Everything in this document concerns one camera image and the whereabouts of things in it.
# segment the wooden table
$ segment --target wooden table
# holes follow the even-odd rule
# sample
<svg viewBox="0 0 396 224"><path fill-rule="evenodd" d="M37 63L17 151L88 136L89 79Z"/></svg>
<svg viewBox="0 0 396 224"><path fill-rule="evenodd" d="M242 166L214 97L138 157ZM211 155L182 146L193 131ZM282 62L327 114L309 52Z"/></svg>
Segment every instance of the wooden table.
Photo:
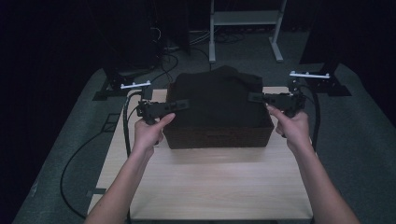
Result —
<svg viewBox="0 0 396 224"><path fill-rule="evenodd" d="M263 90L266 93L287 91L279 87ZM165 96L166 90L154 90L152 101L164 102ZM133 97L129 111L138 100L137 96ZM131 136L138 119L135 113L131 116ZM98 189L109 188L126 157L120 119L96 186ZM101 196L93 195L89 211ZM312 210L286 139L274 131L267 147L170 149L164 139L155 147L134 196L131 217L308 219L312 217Z"/></svg>

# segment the dark brown box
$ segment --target dark brown box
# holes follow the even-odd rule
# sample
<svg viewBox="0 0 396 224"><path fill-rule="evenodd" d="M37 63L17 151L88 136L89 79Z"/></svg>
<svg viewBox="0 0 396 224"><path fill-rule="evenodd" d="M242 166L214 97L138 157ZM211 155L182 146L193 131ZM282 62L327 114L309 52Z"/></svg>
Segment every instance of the dark brown box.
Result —
<svg viewBox="0 0 396 224"><path fill-rule="evenodd" d="M223 83L223 77L221 77L221 75L224 73L227 73L227 78L228 75L230 74L231 76L237 76L238 78L241 76L241 74L239 74L236 70L230 67L225 67L225 68L221 67L210 73L196 74L197 76L191 74L188 75L184 74L185 76L187 76L184 78L186 80L189 80L190 82L197 82L197 79L195 79L196 77L201 77L202 80L207 81L208 77L206 77L206 75L212 77L217 76L220 80L219 83ZM251 75L242 74L243 78L245 78L246 76L251 76ZM215 84L218 82L217 79L215 80L209 79L209 80L214 81ZM249 90L255 92L260 90L260 92L262 92L261 79L254 80L253 82L259 82L260 85L259 86L253 85L254 86L253 89L249 89ZM250 85L251 79L247 79L247 83ZM207 112L209 116L213 115L214 118L208 118L208 120L206 120L205 118L207 117L207 115L202 116L201 118L197 118L197 116L191 115L191 111L188 111L189 109L184 111L177 111L176 112L177 116L175 117L175 120L172 121L169 125L167 125L163 129L163 134L165 135L170 148L177 149L177 148L204 148L204 147L266 147L267 146L268 140L274 129L274 124L264 104L248 102L248 91L245 90L245 87L241 89L236 87L232 87L231 89L228 89L228 87L222 88L219 87L219 85L215 85L214 87L211 88L209 85L209 86L201 86L201 88L199 88L200 85L198 83L197 84L198 87L195 88L195 85L191 83L186 84L186 82L182 82L183 88L187 89L187 91L184 90L180 91L180 88L177 89L176 91L177 84L179 85L179 83L176 82L169 86L166 97L167 102L193 98L192 100L194 101L191 103L191 109L204 107L205 112ZM215 98L213 100L219 101L219 106L205 107L205 104L199 105L199 103L196 103L198 100L202 100L202 99L197 100L195 99L195 96L204 94L204 91L206 92L209 91L210 93L213 92L213 97ZM219 99L216 99L215 95L220 95L223 93L225 93L224 94L225 96L224 95L219 96ZM237 98L235 99L235 103L236 103L235 108L239 108L238 104L240 104L241 106L243 106L243 108L241 108L241 111L243 111L244 108L248 109L247 112L243 111L242 113L243 115L239 117L241 119L253 119L253 122L251 122L251 120L247 121L247 123L253 123L253 125L249 124L248 126L243 126L240 124L240 122L238 122L239 119L235 121L235 125L233 125L233 123L230 122L228 123L226 122L224 124L221 123L222 117L227 117L227 113L234 112L232 108L228 108L228 110L222 111L223 107L227 107L227 105L221 105L221 101L222 100L227 101L227 99L225 98L227 98L228 93L235 94L235 97L231 98L232 100L233 98ZM251 113L249 113L251 110L259 110L259 112L257 112L259 118L245 118L244 116L245 114L247 114L247 116L249 117L254 117L254 113L253 116ZM190 123L190 119L198 119L198 122ZM260 121L257 122L258 125L256 125L254 122L254 120L256 119Z"/></svg>

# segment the person's right hand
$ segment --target person's right hand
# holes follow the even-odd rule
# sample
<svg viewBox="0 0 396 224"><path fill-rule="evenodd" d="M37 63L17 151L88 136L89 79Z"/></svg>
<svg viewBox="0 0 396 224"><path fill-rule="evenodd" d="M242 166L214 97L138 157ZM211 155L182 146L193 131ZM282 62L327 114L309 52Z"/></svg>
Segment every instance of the person's right hand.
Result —
<svg viewBox="0 0 396 224"><path fill-rule="evenodd" d="M292 119L284 115L279 109L268 105L268 111L277 118L276 132L286 136L288 147L292 152L300 148L309 148L311 141L309 138L308 115L304 111L298 112Z"/></svg>

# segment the black stand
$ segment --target black stand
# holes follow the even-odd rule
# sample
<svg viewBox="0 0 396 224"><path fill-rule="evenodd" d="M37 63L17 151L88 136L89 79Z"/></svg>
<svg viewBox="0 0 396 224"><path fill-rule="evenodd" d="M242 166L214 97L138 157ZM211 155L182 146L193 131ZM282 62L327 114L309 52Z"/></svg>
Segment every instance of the black stand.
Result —
<svg viewBox="0 0 396 224"><path fill-rule="evenodd" d="M329 96L351 96L346 86L341 85L335 77L335 69L339 64L339 60L333 59L326 62L317 73L312 73L319 76L330 75L330 78L310 78L306 77L305 81L312 91L316 93L327 93Z"/></svg>

